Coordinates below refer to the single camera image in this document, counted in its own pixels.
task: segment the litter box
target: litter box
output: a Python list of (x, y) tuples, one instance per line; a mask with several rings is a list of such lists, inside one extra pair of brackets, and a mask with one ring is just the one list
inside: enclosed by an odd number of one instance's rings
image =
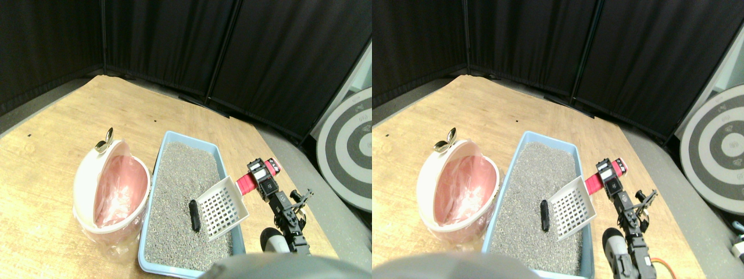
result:
[[(483, 242), (483, 253), (489, 253), (490, 252), (490, 243), (491, 243), (491, 234), (493, 233), (493, 226), (496, 225), (496, 220), (498, 219), (498, 211), (501, 209), (501, 201), (504, 198), (504, 194), (507, 190), (509, 190), (509, 175), (511, 174), (511, 170), (514, 169), (514, 165), (516, 164), (516, 159), (519, 157), (519, 154), (522, 152), (522, 150), (527, 146), (527, 143), (537, 141), (539, 143), (542, 143), (544, 145), (547, 145), (550, 148), (555, 148), (559, 150), (564, 150), (574, 157), (574, 163), (576, 165), (576, 176), (582, 176), (581, 175), (581, 160), (579, 159), (579, 150), (576, 148), (575, 145), (570, 144), (565, 141), (559, 141), (555, 138), (550, 138), (545, 135), (540, 135), (536, 132), (530, 132), (527, 131), (522, 135), (522, 139), (519, 141), (519, 146), (516, 148), (516, 152), (514, 152), (514, 157), (512, 158), (511, 164), (509, 164), (509, 171), (507, 172), (506, 177), (504, 178), (504, 184), (501, 186), (501, 190), (498, 193), (498, 198), (496, 200), (496, 209), (493, 211), (493, 216), (491, 217), (491, 223), (488, 225), (488, 231), (486, 232), (486, 239)], [(560, 273), (555, 272), (546, 272), (542, 270), (535, 270), (533, 271), (537, 273), (538, 276), (542, 278), (593, 278), (594, 277), (594, 252), (593, 248), (591, 246), (591, 224), (587, 225), (581, 230), (582, 234), (582, 243), (581, 243), (581, 259), (580, 259), (580, 270), (579, 270), (579, 276), (575, 275), (564, 275)]]
[[(219, 154), (219, 149), (216, 145), (208, 143), (206, 141), (201, 141), (195, 138), (191, 138), (186, 135), (181, 135), (177, 132), (168, 131), (165, 132), (165, 136), (163, 137), (163, 143), (160, 144), (160, 151), (158, 151), (158, 160), (155, 161), (155, 172), (153, 174), (153, 189), (151, 193), (155, 193), (155, 187), (156, 182), (158, 181), (158, 166), (160, 166), (160, 159), (161, 154), (165, 151), (165, 147), (171, 143), (171, 142), (181, 142), (183, 144), (188, 145), (189, 147), (197, 148), (199, 150), (204, 150), (209, 153), (212, 153), (214, 155), (214, 159), (217, 160), (217, 172), (219, 173), (219, 178), (224, 179), (227, 177), (227, 172), (225, 171), (225, 165), (222, 163), (222, 156)], [(197, 278), (201, 276), (204, 272), (198, 271), (198, 270), (192, 270), (192, 269), (181, 269), (175, 266), (165, 266), (158, 263), (150, 263), (147, 260), (145, 260), (144, 257), (144, 247), (147, 243), (147, 225), (150, 222), (150, 207), (153, 206), (153, 196), (150, 195), (150, 202), (147, 203), (147, 213), (144, 217), (144, 226), (142, 227), (142, 235), (141, 235), (141, 241), (140, 241), (140, 247), (139, 247), (139, 253), (137, 254), (137, 258), (140, 264), (140, 267), (142, 270), (150, 273), (156, 273), (160, 275), (168, 275), (178, 278)], [(230, 230), (232, 235), (232, 254), (245, 254), (246, 253), (246, 244), (243, 242), (243, 233), (240, 230), (240, 226), (237, 226)]]

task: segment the black backdrop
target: black backdrop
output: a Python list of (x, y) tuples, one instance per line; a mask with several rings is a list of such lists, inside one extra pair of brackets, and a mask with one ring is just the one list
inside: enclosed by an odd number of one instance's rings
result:
[(468, 0), (471, 68), (570, 95), (595, 0)]
[(371, 34), (371, 0), (243, 1), (211, 99), (303, 138)]
[(371, 0), (2, 1), (0, 115), (104, 67), (302, 139), (371, 35)]
[(460, 1), (375, 0), (372, 107), (466, 67)]
[[(468, 67), (576, 100), (663, 140), (703, 90), (744, 20), (739, 0), (374, 6), (373, 107)], [(463, 18), (466, 31), (458, 21)]]
[(0, 1), (0, 115), (102, 66), (100, 3)]
[(232, 1), (106, 0), (106, 67), (204, 95)]
[(577, 100), (671, 136), (742, 20), (739, 0), (607, 1)]

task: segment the white plastic scoop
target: white plastic scoop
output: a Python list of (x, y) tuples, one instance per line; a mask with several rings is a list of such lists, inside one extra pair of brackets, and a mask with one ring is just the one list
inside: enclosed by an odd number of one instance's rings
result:
[(221, 237), (248, 218), (248, 208), (243, 204), (243, 195), (255, 189), (257, 181), (263, 177), (276, 176), (281, 171), (279, 163), (273, 158), (263, 163), (265, 168), (258, 163), (249, 165), (248, 174), (237, 182), (233, 182), (230, 176), (225, 177), (195, 199), (201, 216), (199, 221), (201, 227), (207, 230), (209, 241)]
[(551, 220), (558, 230), (558, 241), (575, 234), (597, 216), (581, 176), (563, 186), (548, 202), (553, 206)]

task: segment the table surface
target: table surface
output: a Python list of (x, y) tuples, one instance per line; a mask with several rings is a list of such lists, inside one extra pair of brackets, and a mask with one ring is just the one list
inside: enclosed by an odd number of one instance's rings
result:
[[(506, 173), (525, 131), (538, 132), (575, 144), (584, 176), (597, 172), (604, 158), (622, 157), (629, 172), (621, 181), (631, 195), (651, 193), (653, 180), (620, 128), (599, 118), (527, 94), (481, 77), (460, 76), (449, 85), (373, 128), (373, 266), (399, 257), (447, 251), (421, 221), (416, 181), (432, 146), (458, 128), (459, 139), (472, 139), (483, 154)], [(604, 191), (592, 195), (597, 217), (591, 222), (596, 278), (611, 278), (602, 248), (602, 233), (615, 227), (618, 214)], [(705, 275), (677, 226), (664, 193), (649, 208), (650, 226), (644, 234), (650, 255), (666, 260), (681, 278)], [(473, 245), (480, 251), (483, 240)], [(669, 272), (655, 265), (660, 278)]]
[[(96, 77), (0, 138), (0, 278), (156, 276), (142, 271), (136, 260), (103, 258), (72, 216), (77, 166), (109, 127), (150, 172), (168, 130), (216, 144), (232, 177), (245, 174), (255, 158), (274, 156), (251, 124), (116, 77)], [(296, 189), (285, 173), (276, 180), (285, 193)], [(251, 214), (240, 224), (246, 251), (260, 253), (259, 236), (274, 227), (274, 214), (257, 193), (244, 202)], [(337, 258), (310, 206), (305, 208), (310, 251)]]

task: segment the plastic bag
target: plastic bag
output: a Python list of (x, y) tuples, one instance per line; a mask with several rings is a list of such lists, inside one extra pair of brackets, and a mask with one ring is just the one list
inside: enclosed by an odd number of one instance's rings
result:
[(146, 212), (145, 208), (129, 224), (108, 234), (95, 234), (84, 228), (83, 233), (96, 243), (103, 256), (115, 262), (130, 263), (137, 257), (140, 232)]
[(439, 225), (463, 222), (493, 196), (496, 170), (485, 157), (468, 155), (445, 164), (434, 194), (434, 220)]
[(147, 193), (147, 173), (122, 141), (111, 151), (98, 179), (94, 215), (98, 228), (123, 221)]
[(473, 250), (477, 244), (468, 243), (482, 243), (500, 180), (498, 168), (481, 154), (477, 144), (457, 141), (445, 153), (432, 153), (422, 167), (419, 183), (420, 215), (436, 238), (457, 250)]
[(89, 231), (83, 227), (83, 233), (110, 260), (131, 262), (137, 256), (147, 209), (136, 211), (148, 194), (150, 174), (141, 161), (132, 156), (126, 142), (109, 148), (113, 150), (98, 174), (93, 204), (94, 225), (100, 230)]

